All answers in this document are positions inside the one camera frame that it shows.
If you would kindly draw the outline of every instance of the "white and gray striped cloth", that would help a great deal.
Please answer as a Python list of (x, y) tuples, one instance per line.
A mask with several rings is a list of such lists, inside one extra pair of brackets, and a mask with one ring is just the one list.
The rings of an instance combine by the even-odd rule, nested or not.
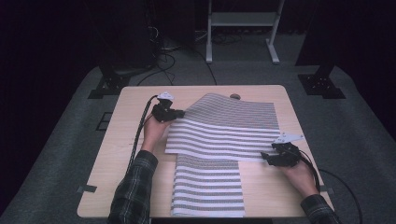
[(238, 161), (263, 162), (279, 137), (274, 104), (209, 93), (170, 127), (166, 153), (177, 153), (173, 216), (243, 217)]

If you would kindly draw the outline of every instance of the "wooden table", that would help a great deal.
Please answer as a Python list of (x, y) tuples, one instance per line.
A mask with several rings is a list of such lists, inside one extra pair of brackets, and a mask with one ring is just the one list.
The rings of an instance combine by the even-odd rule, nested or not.
[[(285, 133), (304, 134), (286, 90), (282, 86), (157, 86), (126, 87), (122, 90), (105, 138), (92, 168), (88, 186), (96, 186), (94, 193), (85, 191), (78, 207), (81, 217), (107, 217), (115, 189), (123, 179), (132, 153), (134, 136), (146, 102), (164, 91), (171, 93), (172, 108), (186, 109), (207, 93), (230, 96), (237, 93), (241, 100), (274, 103), (279, 129)], [(166, 135), (156, 148), (159, 165), (153, 178), (151, 217), (170, 217), (176, 155), (164, 154)], [(137, 149), (143, 141), (140, 135)], [(293, 142), (315, 160), (305, 140)], [(246, 217), (303, 217), (299, 193), (274, 166), (267, 162), (240, 161), (242, 190)], [(322, 196), (331, 204), (327, 192)]]

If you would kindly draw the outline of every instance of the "white metal rack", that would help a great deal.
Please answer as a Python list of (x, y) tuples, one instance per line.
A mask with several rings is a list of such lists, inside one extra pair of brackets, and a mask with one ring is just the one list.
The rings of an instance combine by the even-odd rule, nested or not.
[(279, 64), (274, 48), (274, 39), (285, 0), (279, 0), (277, 12), (212, 12), (212, 0), (209, 0), (207, 20), (206, 62), (212, 63), (212, 27), (213, 26), (272, 26), (271, 38), (265, 39), (273, 64)]

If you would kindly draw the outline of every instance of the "plaid sleeve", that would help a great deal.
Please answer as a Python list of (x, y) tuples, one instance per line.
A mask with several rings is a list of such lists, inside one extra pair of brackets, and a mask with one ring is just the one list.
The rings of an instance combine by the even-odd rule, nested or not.
[(314, 224), (340, 224), (338, 216), (326, 203), (320, 194), (314, 194), (305, 198), (301, 202), (301, 207), (305, 211), (311, 223)]
[(140, 150), (128, 174), (117, 186), (107, 223), (148, 224), (152, 177), (158, 160)]

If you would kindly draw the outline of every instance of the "metal bracket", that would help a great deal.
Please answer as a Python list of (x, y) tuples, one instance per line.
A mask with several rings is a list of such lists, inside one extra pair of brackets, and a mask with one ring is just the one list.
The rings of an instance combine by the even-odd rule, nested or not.
[(274, 143), (288, 143), (292, 141), (297, 141), (304, 139), (304, 136), (302, 134), (291, 134), (291, 133), (282, 133), (275, 141)]

